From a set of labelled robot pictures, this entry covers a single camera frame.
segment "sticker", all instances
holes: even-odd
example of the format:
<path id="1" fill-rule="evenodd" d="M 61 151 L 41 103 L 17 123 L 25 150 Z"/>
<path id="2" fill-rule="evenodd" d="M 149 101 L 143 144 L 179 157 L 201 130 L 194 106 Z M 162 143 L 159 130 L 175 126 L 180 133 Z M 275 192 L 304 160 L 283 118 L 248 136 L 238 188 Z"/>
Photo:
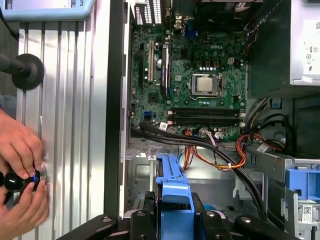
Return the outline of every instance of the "sticker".
<path id="1" fill-rule="evenodd" d="M 173 127 L 173 126 L 170 126 L 167 130 L 168 133 L 171 133 L 171 134 L 175 134 L 177 131 L 177 128 Z"/>
<path id="2" fill-rule="evenodd" d="M 264 144 L 264 143 L 262 143 L 256 150 L 259 151 L 259 152 L 264 153 L 264 152 L 266 152 L 268 149 L 269 149 L 269 146 L 266 145 L 266 144 Z"/>
<path id="3" fill-rule="evenodd" d="M 160 122 L 159 129 L 162 131 L 167 131 L 168 124 L 165 122 Z"/>
<path id="4" fill-rule="evenodd" d="M 312 224 L 312 206 L 303 205 L 302 207 L 302 223 Z"/>
<path id="5" fill-rule="evenodd" d="M 305 39 L 302 55 L 303 73 L 320 75 L 320 20 L 305 20 L 303 33 Z"/>
<path id="6" fill-rule="evenodd" d="M 313 79 L 312 79 L 311 77 L 302 76 L 302 77 L 301 77 L 301 81 L 302 81 L 302 82 L 305 82 L 305 83 L 312 84 Z"/>

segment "expansion slot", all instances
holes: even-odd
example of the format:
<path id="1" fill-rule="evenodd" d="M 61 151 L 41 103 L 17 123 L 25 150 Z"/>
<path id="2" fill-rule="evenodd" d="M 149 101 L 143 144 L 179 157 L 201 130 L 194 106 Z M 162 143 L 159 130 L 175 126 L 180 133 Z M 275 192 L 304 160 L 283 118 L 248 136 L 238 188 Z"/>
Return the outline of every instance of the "expansion slot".
<path id="1" fill-rule="evenodd" d="M 148 82 L 152 83 L 154 81 L 154 51 L 155 51 L 155 41 L 149 42 L 149 68 L 148 68 Z"/>
<path id="2" fill-rule="evenodd" d="M 237 118 L 218 118 L 218 117 L 187 117 L 187 116 L 174 116 L 172 123 L 177 126 L 199 126 L 210 125 L 215 127 L 231 127 L 238 126 L 240 120 Z"/>
<path id="3" fill-rule="evenodd" d="M 145 45 L 140 43 L 139 49 L 139 87 L 142 89 L 144 86 L 144 49 Z"/>
<path id="4" fill-rule="evenodd" d="M 173 107 L 168 115 L 179 117 L 209 116 L 209 117 L 238 117 L 238 109 L 223 108 L 196 108 L 196 107 Z"/>
<path id="5" fill-rule="evenodd" d="M 163 98 L 166 98 L 168 95 L 169 79 L 170 79 L 169 46 L 164 45 L 162 48 L 162 62 L 161 62 L 161 95 Z"/>

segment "screw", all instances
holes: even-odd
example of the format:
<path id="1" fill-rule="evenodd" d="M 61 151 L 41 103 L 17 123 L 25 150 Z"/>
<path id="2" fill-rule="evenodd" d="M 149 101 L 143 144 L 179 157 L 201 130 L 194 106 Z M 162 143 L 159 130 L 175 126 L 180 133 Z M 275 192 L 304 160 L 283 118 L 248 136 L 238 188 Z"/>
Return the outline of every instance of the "screw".
<path id="1" fill-rule="evenodd" d="M 206 214 L 207 214 L 209 217 L 215 216 L 215 213 L 214 213 L 213 211 L 207 211 Z"/>
<path id="2" fill-rule="evenodd" d="M 139 217 L 143 217 L 143 216 L 145 216 L 146 214 L 144 214 L 142 211 L 139 211 L 136 215 L 139 216 Z"/>
<path id="3" fill-rule="evenodd" d="M 107 217 L 107 216 L 102 219 L 102 222 L 105 222 L 105 223 L 108 223 L 108 222 L 111 222 L 111 221 L 112 221 L 112 219 L 110 217 Z"/>
<path id="4" fill-rule="evenodd" d="M 246 216 L 243 216 L 243 217 L 241 218 L 241 221 L 243 221 L 243 222 L 245 222 L 245 223 L 247 223 L 247 224 L 251 223 L 251 219 L 248 218 L 248 217 L 246 217 Z"/>

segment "hand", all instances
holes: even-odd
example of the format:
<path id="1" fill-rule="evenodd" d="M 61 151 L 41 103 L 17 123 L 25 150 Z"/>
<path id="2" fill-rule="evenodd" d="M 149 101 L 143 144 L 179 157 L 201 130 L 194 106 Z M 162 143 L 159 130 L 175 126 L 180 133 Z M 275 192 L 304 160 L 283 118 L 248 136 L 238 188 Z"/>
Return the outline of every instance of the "hand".
<path id="1" fill-rule="evenodd" d="M 9 168 L 0 158 L 0 172 L 6 173 Z M 32 194 L 35 184 L 30 183 L 23 191 L 19 203 L 10 211 L 4 205 L 7 190 L 0 187 L 0 233 L 1 240 L 11 240 L 30 232 L 41 225 L 49 215 L 48 191 L 45 181 L 41 181 Z"/>
<path id="2" fill-rule="evenodd" d="M 42 152 L 40 139 L 0 110 L 0 156 L 10 164 L 19 177 L 33 177 L 35 169 L 41 169 Z"/>

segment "cpu socket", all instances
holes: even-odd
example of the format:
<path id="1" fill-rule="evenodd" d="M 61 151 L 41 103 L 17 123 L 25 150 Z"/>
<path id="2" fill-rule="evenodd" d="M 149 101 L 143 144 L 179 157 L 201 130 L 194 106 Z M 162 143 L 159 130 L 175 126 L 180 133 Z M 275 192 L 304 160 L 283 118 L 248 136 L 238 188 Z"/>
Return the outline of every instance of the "cpu socket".
<path id="1" fill-rule="evenodd" d="M 195 73 L 191 78 L 191 95 L 206 98 L 219 98 L 221 80 L 216 75 Z"/>

